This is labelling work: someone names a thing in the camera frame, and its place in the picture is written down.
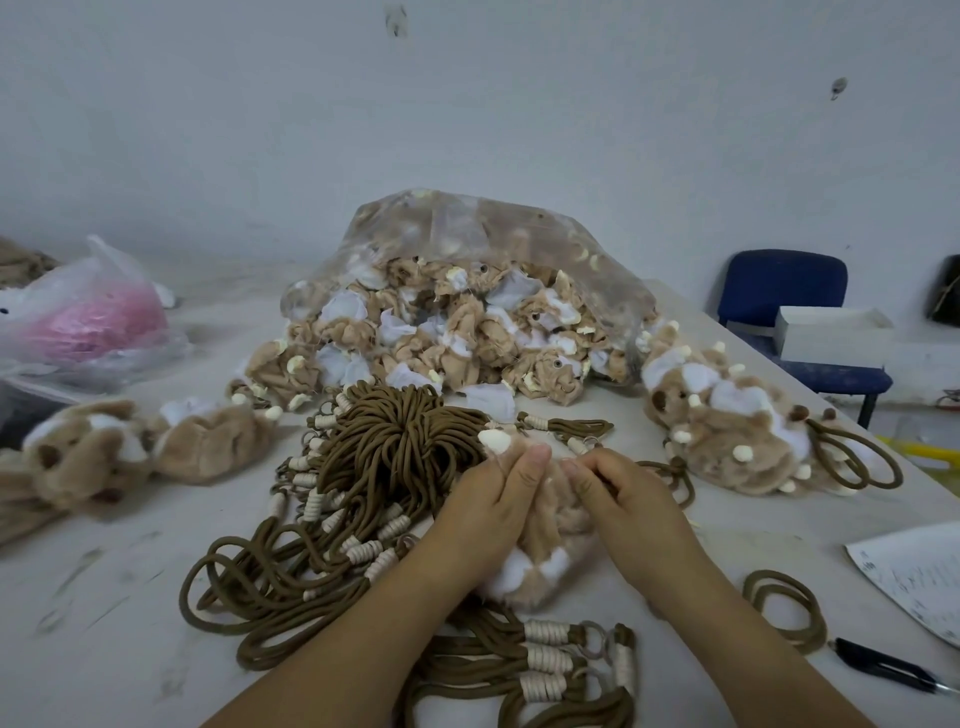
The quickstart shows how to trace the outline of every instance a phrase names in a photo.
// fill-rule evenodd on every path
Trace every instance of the sheet of paper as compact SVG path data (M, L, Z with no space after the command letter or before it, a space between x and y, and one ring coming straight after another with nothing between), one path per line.
M960 647L960 522L849 544L847 552L907 614Z

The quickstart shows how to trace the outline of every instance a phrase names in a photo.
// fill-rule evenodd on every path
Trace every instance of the person's right hand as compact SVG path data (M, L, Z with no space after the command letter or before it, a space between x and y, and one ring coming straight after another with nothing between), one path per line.
M670 489L653 471L607 448L562 466L613 563L651 601L678 581L696 579L710 564Z

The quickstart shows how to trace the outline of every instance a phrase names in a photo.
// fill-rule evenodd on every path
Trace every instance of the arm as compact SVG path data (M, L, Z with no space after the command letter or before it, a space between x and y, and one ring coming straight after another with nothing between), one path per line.
M740 728L872 728L710 561L659 477L608 449L564 469L620 573L677 630Z
M532 448L504 477L466 473L423 540L352 608L241 692L203 728L381 728L407 674L460 601L516 544L550 458Z

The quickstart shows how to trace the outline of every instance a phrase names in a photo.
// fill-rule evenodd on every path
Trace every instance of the white box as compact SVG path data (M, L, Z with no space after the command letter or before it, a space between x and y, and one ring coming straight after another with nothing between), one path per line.
M893 340L893 323L875 308L783 305L774 326L780 358L811 364L880 368Z

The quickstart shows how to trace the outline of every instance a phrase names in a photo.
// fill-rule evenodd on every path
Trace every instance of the person's left hand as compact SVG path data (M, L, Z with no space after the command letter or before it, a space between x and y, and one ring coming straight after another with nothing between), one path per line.
M549 445L513 447L470 468L453 486L437 520L414 551L454 579L464 595L503 566L516 546Z

